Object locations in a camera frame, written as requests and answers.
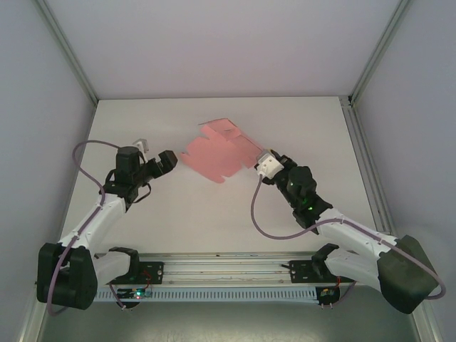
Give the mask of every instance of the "black mount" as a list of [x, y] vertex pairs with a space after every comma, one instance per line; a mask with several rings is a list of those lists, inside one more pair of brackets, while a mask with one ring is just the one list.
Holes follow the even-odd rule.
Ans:
[[[48, 301], [52, 275], [64, 249], [62, 244], [44, 244], [38, 253], [36, 298], [41, 303]], [[98, 287], [90, 252], [84, 247], [71, 249], [62, 266], [54, 287], [52, 303], [86, 310], [92, 304]]]
[[137, 275], [118, 276], [111, 283], [114, 285], [146, 285], [147, 283], [149, 285], [161, 285], [164, 268], [165, 263], [161, 261], [140, 261]]
[[159, 162], [153, 158], [141, 164], [140, 161], [144, 157], [137, 147], [119, 148], [115, 156], [115, 169], [108, 173], [103, 189], [107, 194], [123, 198], [126, 210], [130, 209], [138, 198], [140, 187], [149, 186], [149, 181], [166, 175], [177, 164], [177, 157], [173, 151], [166, 150], [158, 156]]
[[303, 228], [309, 228], [320, 218], [321, 213], [333, 206], [316, 194], [316, 181], [307, 166], [298, 166], [290, 157], [280, 156], [273, 150], [271, 153], [284, 168], [272, 180], [264, 178], [263, 183], [276, 185], [293, 209], [296, 222]]
[[[338, 277], [331, 274], [326, 267], [325, 260], [328, 255], [339, 248], [336, 244], [326, 244], [321, 247], [311, 260], [291, 260], [288, 265], [290, 279], [293, 284], [322, 284], [336, 283]], [[353, 280], [346, 277], [339, 277], [341, 283], [352, 283]], [[316, 286], [316, 297], [318, 304], [330, 305], [336, 303], [341, 297], [339, 286]]]

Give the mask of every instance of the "pink paper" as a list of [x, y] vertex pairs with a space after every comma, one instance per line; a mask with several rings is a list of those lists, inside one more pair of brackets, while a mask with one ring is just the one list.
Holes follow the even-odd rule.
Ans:
[[216, 183], [231, 177], [242, 169], [255, 166], [263, 148], [243, 133], [228, 119], [205, 123], [201, 132], [207, 138], [198, 137], [181, 153], [181, 161], [196, 172]]

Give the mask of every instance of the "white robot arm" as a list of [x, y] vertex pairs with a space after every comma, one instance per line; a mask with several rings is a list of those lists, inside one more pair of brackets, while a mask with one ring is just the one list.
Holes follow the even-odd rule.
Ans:
[[[115, 169], [106, 177], [99, 202], [81, 223], [57, 244], [44, 244], [38, 254], [37, 299], [47, 303], [86, 309], [98, 285], [119, 276], [138, 276], [139, 254], [134, 249], [114, 247], [99, 259], [95, 251], [109, 229], [131, 207], [150, 194], [149, 181], [174, 169], [173, 151], [159, 154], [160, 161], [146, 161], [137, 147], [118, 148]], [[138, 189], [149, 193], [140, 199]]]
[[441, 292], [431, 299], [445, 294], [445, 286], [417, 240], [407, 235], [398, 239], [382, 234], [344, 217], [316, 194], [316, 181], [308, 167], [298, 166], [291, 158], [272, 150], [260, 156], [256, 171], [261, 176], [259, 186], [261, 182], [276, 185], [293, 209], [296, 221], [306, 230], [290, 237], [263, 232], [254, 219], [252, 201], [252, 219], [263, 235], [289, 239], [314, 232], [333, 242], [312, 257], [317, 274], [344, 276], [368, 285], [406, 314], [429, 298], [438, 285]]

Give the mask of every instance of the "purple cable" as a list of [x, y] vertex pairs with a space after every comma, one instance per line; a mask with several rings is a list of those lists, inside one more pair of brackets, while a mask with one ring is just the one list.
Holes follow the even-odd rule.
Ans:
[[350, 227], [356, 229], [357, 231], [367, 235], [368, 237], [376, 240], [379, 244], [384, 244], [388, 248], [391, 248], [394, 252], [399, 253], [404, 258], [410, 260], [412, 263], [414, 263], [415, 265], [417, 265], [418, 267], [420, 267], [421, 269], [426, 271], [426, 273], [431, 275], [431, 277], [434, 278], [436, 280], [436, 282], [439, 284], [440, 293], [433, 295], [433, 296], [428, 296], [426, 299], [429, 299], [429, 300], [440, 299], [446, 294], [447, 288], [446, 288], [445, 284], [443, 283], [443, 280], [432, 269], [430, 269], [429, 267], [424, 265], [421, 261], [418, 261], [417, 259], [415, 259], [413, 256], [405, 253], [402, 249], [399, 249], [396, 246], [390, 244], [389, 242], [382, 240], [377, 235], [369, 232], [368, 230], [363, 229], [362, 227], [357, 225], [355, 222], [349, 221], [347, 219], [324, 219], [323, 221], [317, 222], [313, 226], [310, 226], [309, 228], [307, 228], [305, 230], [302, 230], [298, 233], [288, 235], [285, 237], [275, 237], [274, 235], [270, 235], [270, 234], [266, 233], [263, 229], [261, 229], [259, 227], [259, 225], [257, 224], [257, 221], [255, 220], [255, 215], [254, 215], [255, 201], [257, 200], [257, 196], [258, 196], [259, 188], [261, 187], [262, 180], [263, 180], [263, 177], [260, 175], [258, 185], [256, 186], [254, 196], [252, 197], [252, 203], [250, 205], [250, 216], [252, 218], [252, 222], [253, 222], [256, 230], [258, 230], [258, 232], [260, 232], [265, 237], [268, 237], [268, 238], [274, 239], [274, 240], [289, 240], [289, 239], [294, 239], [295, 237], [300, 237], [301, 235], [304, 235], [305, 233], [310, 232], [311, 230], [321, 226], [322, 224], [334, 223], [334, 222], [346, 224], [347, 226], [350, 226]]
[[102, 144], [102, 145], [107, 145], [107, 146], [111, 146], [111, 147], [114, 147], [114, 148], [119, 148], [119, 146], [117, 145], [114, 145], [114, 144], [111, 144], [110, 142], [106, 142], [106, 141], [101, 141], [101, 140], [86, 140], [86, 141], [83, 141], [83, 142], [80, 142], [78, 143], [74, 148], [73, 148], [73, 153], [71, 155], [71, 157], [73, 158], [73, 162], [75, 163], [77, 169], [79, 171], [81, 171], [83, 173], [83, 175], [85, 175], [89, 180], [91, 180], [92, 182], [94, 182], [95, 184], [97, 184], [98, 188], [100, 189], [100, 193], [101, 193], [101, 200], [100, 200], [100, 205], [97, 206], [95, 208], [95, 210], [93, 210], [92, 214], [89, 216], [89, 218], [87, 218], [87, 220], [82, 224], [81, 228], [79, 228], [78, 230], [78, 235], [77, 236], [74, 236], [71, 240], [70, 240], [70, 243], [68, 244], [68, 246], [65, 248], [65, 250], [63, 251], [62, 255], [60, 255], [60, 258], [59, 260], [57, 261], [57, 265], [56, 265], [56, 268], [54, 269], [54, 273], [52, 274], [52, 279], [51, 279], [51, 283], [49, 284], [49, 291], [48, 291], [48, 300], [47, 300], [47, 304], [46, 304], [46, 308], [48, 310], [48, 313], [49, 315], [51, 316], [57, 316], [58, 314], [60, 314], [63, 310], [65, 310], [66, 308], [62, 308], [61, 310], [57, 311], [57, 312], [54, 312], [54, 310], [52, 309], [52, 296], [53, 296], [53, 293], [54, 293], [54, 289], [56, 287], [56, 281], [57, 281], [57, 276], [58, 276], [58, 272], [60, 271], [60, 268], [62, 267], [62, 264], [63, 264], [63, 261], [65, 260], [66, 256], [68, 255], [71, 247], [75, 244], [75, 242], [78, 240], [78, 236], [81, 235], [81, 233], [84, 231], [84, 229], [88, 226], [88, 224], [93, 220], [93, 218], [97, 215], [97, 213], [101, 210], [101, 207], [103, 206], [103, 204], [105, 203], [105, 198], [106, 198], [106, 193], [105, 193], [105, 190], [103, 189], [103, 186], [102, 184], [97, 181], [94, 177], [92, 177], [91, 175], [89, 175], [82, 167], [81, 167], [81, 164], [78, 162], [78, 160], [76, 159], [76, 152], [78, 151], [78, 149], [81, 147], [81, 146], [85, 146], [87, 145], [88, 143], [97, 143], [97, 144]]
[[115, 301], [117, 301], [117, 304], [119, 304], [119, 306], [123, 309], [125, 309], [125, 304], [122, 303], [122, 301], [120, 300], [119, 296], [116, 294], [115, 292], [115, 289], [113, 288], [113, 285], [111, 283], [109, 283], [109, 288], [111, 289], [111, 292], [113, 293], [114, 295], [114, 298], [115, 298]]
[[323, 307], [325, 308], [333, 308], [334, 306], [337, 306], [339, 305], [340, 303], [342, 303], [343, 301], [345, 301], [348, 297], [348, 295], [352, 292], [352, 290], [355, 288], [355, 285], [356, 285], [356, 281], [352, 282], [350, 285], [348, 285], [348, 288], [346, 289], [346, 291], [344, 292], [344, 294], [342, 295], [342, 297], [336, 302], [336, 303], [333, 303], [333, 305], [323, 305]]

